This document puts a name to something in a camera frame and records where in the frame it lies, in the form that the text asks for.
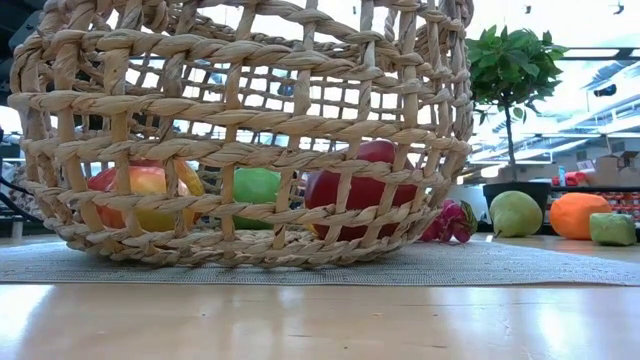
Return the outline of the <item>red apple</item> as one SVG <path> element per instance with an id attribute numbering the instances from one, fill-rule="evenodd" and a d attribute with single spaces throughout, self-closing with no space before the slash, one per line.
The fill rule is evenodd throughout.
<path id="1" fill-rule="evenodd" d="M 395 160 L 397 146 L 388 140 L 374 140 L 362 143 L 356 158 L 369 162 L 386 162 L 392 164 Z M 315 208 L 335 204 L 340 179 L 339 173 L 330 171 L 312 172 L 308 175 L 305 190 L 305 207 Z M 348 195 L 346 209 L 364 209 L 377 206 L 381 202 L 385 188 L 383 182 L 368 177 L 351 179 L 351 189 Z M 417 187 L 414 185 L 399 185 L 392 201 L 393 206 L 401 206 L 412 201 L 416 196 Z M 338 237 L 339 241 L 350 241 L 365 235 L 366 226 L 343 226 Z"/>

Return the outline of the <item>green pear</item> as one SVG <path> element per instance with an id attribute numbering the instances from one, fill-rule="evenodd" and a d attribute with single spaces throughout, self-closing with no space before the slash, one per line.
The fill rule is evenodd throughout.
<path id="1" fill-rule="evenodd" d="M 494 234 L 502 238 L 522 238 L 535 234 L 543 223 L 536 201 L 520 191 L 505 191 L 491 202 L 489 213 Z"/>

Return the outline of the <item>grey woven placemat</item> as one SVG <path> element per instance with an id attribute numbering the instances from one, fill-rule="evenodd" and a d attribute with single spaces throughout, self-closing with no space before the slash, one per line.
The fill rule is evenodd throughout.
<path id="1" fill-rule="evenodd" d="M 372 262 L 315 269 L 153 267 L 116 262 L 61 242 L 0 248 L 0 283 L 498 286 L 597 284 L 640 287 L 640 264 L 500 243 L 422 243 Z"/>

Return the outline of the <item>green potted plant black pot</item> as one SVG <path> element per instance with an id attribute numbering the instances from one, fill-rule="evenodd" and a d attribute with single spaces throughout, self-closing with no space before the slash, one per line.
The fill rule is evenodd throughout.
<path id="1" fill-rule="evenodd" d="M 526 111 L 537 110 L 536 101 L 554 94 L 562 73 L 556 62 L 568 49 L 554 43 L 548 31 L 537 35 L 530 29 L 498 31 L 496 26 L 483 30 L 477 39 L 468 39 L 466 47 L 472 101 L 481 107 L 495 106 L 505 115 L 509 177 L 506 182 L 484 187 L 484 194 L 490 198 L 489 207 L 502 192 L 524 192 L 542 210 L 544 223 L 550 186 L 518 180 L 513 123 L 524 123 Z"/>

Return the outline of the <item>orange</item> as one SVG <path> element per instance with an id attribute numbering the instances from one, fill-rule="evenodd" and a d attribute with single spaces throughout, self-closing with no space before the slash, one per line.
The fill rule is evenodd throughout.
<path id="1" fill-rule="evenodd" d="M 590 216 L 611 213 L 608 201 L 594 194 L 572 192 L 553 201 L 549 220 L 553 230 L 569 240 L 590 240 Z"/>

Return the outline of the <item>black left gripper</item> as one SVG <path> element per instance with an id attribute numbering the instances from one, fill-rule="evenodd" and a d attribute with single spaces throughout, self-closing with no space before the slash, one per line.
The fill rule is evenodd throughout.
<path id="1" fill-rule="evenodd" d="M 10 70 L 16 47 L 39 25 L 45 0 L 0 0 L 0 98 L 10 94 Z"/>

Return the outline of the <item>purple grape bunch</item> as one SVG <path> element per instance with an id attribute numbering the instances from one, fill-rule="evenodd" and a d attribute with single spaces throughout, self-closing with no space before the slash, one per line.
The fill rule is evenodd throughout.
<path id="1" fill-rule="evenodd" d="M 465 201 L 446 199 L 441 213 L 423 232 L 420 241 L 466 243 L 477 231 L 478 222 L 471 205 Z"/>

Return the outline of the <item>white container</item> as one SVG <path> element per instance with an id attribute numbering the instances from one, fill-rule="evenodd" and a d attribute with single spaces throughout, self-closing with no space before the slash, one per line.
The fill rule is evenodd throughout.
<path id="1" fill-rule="evenodd" d="M 468 203 L 474 216 L 481 221 L 489 223 L 489 208 L 483 193 L 482 185 L 456 185 L 448 194 L 450 199 Z"/>

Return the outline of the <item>green cucumber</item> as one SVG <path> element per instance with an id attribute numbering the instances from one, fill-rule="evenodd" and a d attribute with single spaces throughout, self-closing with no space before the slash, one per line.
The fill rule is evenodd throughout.
<path id="1" fill-rule="evenodd" d="M 637 243 L 632 217 L 616 213 L 594 213 L 589 218 L 591 240 L 606 246 L 630 246 Z"/>

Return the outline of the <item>red orange mango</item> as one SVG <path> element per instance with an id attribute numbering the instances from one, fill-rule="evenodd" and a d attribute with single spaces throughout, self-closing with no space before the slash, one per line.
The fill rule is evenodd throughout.
<path id="1" fill-rule="evenodd" d="M 96 191 L 116 190 L 116 168 L 101 171 L 88 180 L 88 187 Z M 131 190 L 137 195 L 164 194 L 166 192 L 165 171 L 160 162 L 144 160 L 133 162 L 129 166 Z M 191 195 L 186 185 L 179 180 L 178 194 L 180 196 Z M 104 226 L 122 229 L 125 221 L 121 212 L 98 206 L 97 212 Z M 136 217 L 143 230 L 149 232 L 165 232 L 174 228 L 175 220 L 169 213 L 157 210 L 136 209 Z"/>

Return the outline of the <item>green apple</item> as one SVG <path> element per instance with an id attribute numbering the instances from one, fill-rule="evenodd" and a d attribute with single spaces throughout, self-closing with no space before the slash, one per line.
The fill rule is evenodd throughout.
<path id="1" fill-rule="evenodd" d="M 234 173 L 233 200 L 236 202 L 274 203 L 280 186 L 280 174 L 263 168 L 239 168 Z M 234 216 L 237 230 L 271 230 L 272 224 Z"/>

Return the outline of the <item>small red container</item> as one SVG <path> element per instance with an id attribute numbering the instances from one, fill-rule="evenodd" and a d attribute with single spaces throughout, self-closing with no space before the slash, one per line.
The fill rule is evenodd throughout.
<path id="1" fill-rule="evenodd" d="M 581 171 L 567 172 L 553 176 L 551 184 L 554 187 L 584 187 L 589 185 L 589 177 Z"/>

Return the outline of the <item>cardboard box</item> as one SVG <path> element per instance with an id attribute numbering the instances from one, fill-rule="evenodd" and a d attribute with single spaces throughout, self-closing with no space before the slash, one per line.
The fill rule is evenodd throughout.
<path id="1" fill-rule="evenodd" d="M 597 158 L 595 180 L 598 186 L 639 187 L 640 151 L 624 151 Z"/>

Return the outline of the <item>woven straw basket with handles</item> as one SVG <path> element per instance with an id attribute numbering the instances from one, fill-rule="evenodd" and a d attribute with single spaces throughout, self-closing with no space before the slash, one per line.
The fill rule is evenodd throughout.
<path id="1" fill-rule="evenodd" d="M 73 249 L 157 265 L 315 267 L 369 261 L 416 241 L 470 153 L 466 30 L 473 0 L 361 0 L 357 27 L 306 0 L 45 0 L 14 50 L 25 187 Z M 388 140 L 395 160 L 356 158 Z M 131 190 L 133 162 L 160 162 L 164 194 Z M 174 161 L 205 193 L 180 196 Z M 116 168 L 116 190 L 88 180 Z M 280 174 L 274 203 L 233 200 L 234 173 Z M 335 204 L 305 207 L 308 175 L 339 173 Z M 351 179 L 385 188 L 347 210 Z M 401 206 L 399 185 L 417 187 Z M 98 206 L 125 227 L 103 225 Z M 174 228 L 142 229 L 136 209 Z M 237 230 L 234 216 L 271 230 Z M 365 235 L 339 241 L 341 228 Z"/>

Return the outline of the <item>red storage bins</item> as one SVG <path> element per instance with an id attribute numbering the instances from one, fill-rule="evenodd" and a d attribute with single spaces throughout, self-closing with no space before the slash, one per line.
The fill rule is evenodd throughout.
<path id="1" fill-rule="evenodd" d="M 610 192 L 603 197 L 615 213 L 630 215 L 640 221 L 640 192 Z"/>

